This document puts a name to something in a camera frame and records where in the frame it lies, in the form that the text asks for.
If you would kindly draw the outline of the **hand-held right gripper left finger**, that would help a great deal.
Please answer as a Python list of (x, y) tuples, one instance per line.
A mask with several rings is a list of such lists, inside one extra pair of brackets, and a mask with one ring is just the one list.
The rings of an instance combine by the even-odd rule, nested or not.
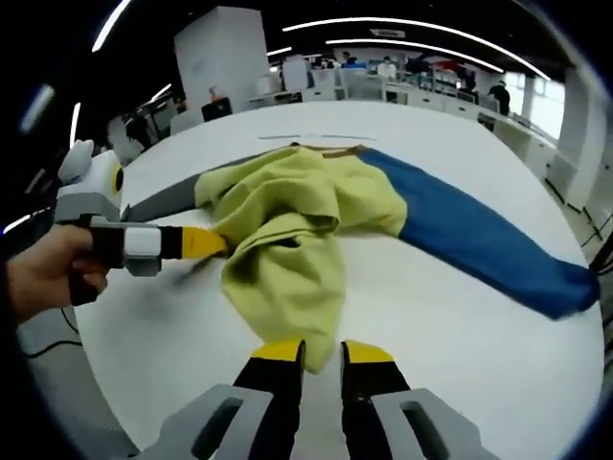
[(287, 459), (300, 423), (306, 343), (267, 343), (232, 384), (169, 416), (139, 459)]

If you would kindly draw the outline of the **person's left hand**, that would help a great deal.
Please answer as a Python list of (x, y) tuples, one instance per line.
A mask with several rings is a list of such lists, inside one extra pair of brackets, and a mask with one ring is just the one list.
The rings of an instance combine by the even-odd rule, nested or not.
[(96, 293), (107, 287), (108, 268), (91, 255), (91, 233), (55, 225), (31, 247), (4, 263), (7, 307), (21, 325), (48, 310), (71, 304), (69, 274), (74, 272)]

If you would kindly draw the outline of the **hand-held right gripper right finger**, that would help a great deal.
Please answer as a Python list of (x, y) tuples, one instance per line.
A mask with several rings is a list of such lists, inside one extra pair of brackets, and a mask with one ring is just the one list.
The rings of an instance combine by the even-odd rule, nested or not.
[(342, 429), (351, 459), (494, 459), (479, 428), (431, 391), (413, 389), (374, 345), (342, 346)]

